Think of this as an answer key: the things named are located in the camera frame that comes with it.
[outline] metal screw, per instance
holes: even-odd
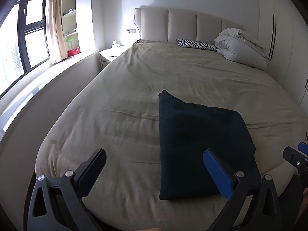
[[[45,179],[45,176],[44,176],[44,175],[41,175],[41,176],[38,177],[38,180],[39,180],[39,181],[42,181],[42,180],[44,180],[44,179]]]
[[[245,175],[245,174],[244,174],[244,172],[242,172],[242,171],[237,171],[237,172],[236,172],[236,176],[237,176],[237,177],[244,177],[244,175]]]
[[[266,175],[266,176],[265,176],[265,179],[266,179],[266,180],[272,180],[272,177],[271,177],[270,175]]]
[[[65,176],[66,177],[71,177],[73,174],[74,174],[74,172],[69,170],[69,171],[66,171]]]

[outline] beige bedsheet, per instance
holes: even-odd
[[[225,198],[159,200],[163,89],[185,102],[238,111],[261,174],[271,174],[283,192],[294,169],[282,151],[305,141],[308,130],[290,96],[265,72],[217,52],[146,41],[109,64],[67,107],[41,145],[36,174],[62,176],[104,148],[106,166],[84,199],[99,219],[121,230],[206,230]]]

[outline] nightstand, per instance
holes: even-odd
[[[118,56],[125,52],[128,48],[125,46],[120,46],[113,49],[106,49],[100,52],[100,58],[102,61],[102,69],[107,67],[109,63],[115,60]]]

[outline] light switch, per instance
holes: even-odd
[[[128,33],[136,33],[136,29],[135,28],[127,29],[126,32],[128,32]]]

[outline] headboard panel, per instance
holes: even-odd
[[[176,42],[176,39],[187,39],[212,44],[226,28],[243,29],[226,19],[175,8],[136,8],[135,25],[144,40]]]

